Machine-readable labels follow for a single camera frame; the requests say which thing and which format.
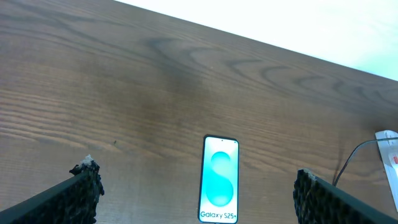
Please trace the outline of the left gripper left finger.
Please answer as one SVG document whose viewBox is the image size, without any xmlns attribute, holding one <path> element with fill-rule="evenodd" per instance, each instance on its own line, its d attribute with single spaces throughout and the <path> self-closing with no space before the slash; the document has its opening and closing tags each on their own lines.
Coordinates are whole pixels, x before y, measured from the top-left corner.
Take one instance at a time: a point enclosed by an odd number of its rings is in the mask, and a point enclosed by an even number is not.
<svg viewBox="0 0 398 224">
<path fill-rule="evenodd" d="M 100 166 L 87 155 L 69 173 L 73 177 L 1 212 L 1 223 L 96 223 L 104 195 Z"/>
</svg>

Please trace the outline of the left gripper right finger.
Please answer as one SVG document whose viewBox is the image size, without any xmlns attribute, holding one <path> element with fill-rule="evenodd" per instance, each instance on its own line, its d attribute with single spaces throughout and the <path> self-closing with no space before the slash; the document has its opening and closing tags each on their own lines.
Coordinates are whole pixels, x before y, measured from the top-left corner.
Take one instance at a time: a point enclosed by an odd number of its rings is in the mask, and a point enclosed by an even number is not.
<svg viewBox="0 0 398 224">
<path fill-rule="evenodd" d="M 392 218 L 313 175 L 297 171 L 293 200 L 299 224 L 397 224 Z"/>
</svg>

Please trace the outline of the blue Samsung Galaxy smartphone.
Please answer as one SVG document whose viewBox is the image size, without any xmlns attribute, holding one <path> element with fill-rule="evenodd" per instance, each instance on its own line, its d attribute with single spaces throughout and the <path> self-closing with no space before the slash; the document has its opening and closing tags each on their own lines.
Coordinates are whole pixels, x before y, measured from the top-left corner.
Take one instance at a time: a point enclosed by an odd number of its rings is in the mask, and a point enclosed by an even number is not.
<svg viewBox="0 0 398 224">
<path fill-rule="evenodd" d="M 198 220 L 236 224 L 238 208 L 239 142 L 207 134 L 203 138 Z"/>
</svg>

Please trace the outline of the white power strip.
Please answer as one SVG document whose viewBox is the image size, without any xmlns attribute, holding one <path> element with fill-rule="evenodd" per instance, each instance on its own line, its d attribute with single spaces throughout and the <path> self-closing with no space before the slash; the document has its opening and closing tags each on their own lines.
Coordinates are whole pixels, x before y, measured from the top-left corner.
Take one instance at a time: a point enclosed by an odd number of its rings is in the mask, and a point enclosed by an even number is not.
<svg viewBox="0 0 398 224">
<path fill-rule="evenodd" d="M 397 209 L 397 133 L 384 130 L 376 132 L 375 137 L 379 140 L 377 145 Z"/>
</svg>

